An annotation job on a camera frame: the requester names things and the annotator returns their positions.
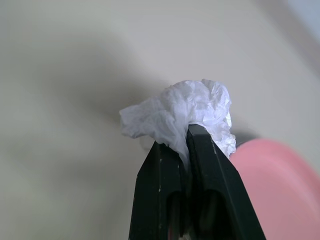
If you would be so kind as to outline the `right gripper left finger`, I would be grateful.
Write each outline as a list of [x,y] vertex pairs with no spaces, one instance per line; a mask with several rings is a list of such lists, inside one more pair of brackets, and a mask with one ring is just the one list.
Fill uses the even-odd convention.
[[182,238],[185,190],[185,168],[179,155],[154,142],[136,177],[128,238]]

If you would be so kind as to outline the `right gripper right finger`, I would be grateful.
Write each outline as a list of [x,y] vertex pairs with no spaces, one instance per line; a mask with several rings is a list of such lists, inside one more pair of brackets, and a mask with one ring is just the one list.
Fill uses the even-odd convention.
[[264,240],[265,234],[235,166],[200,125],[186,143],[192,172],[190,203],[197,240]]

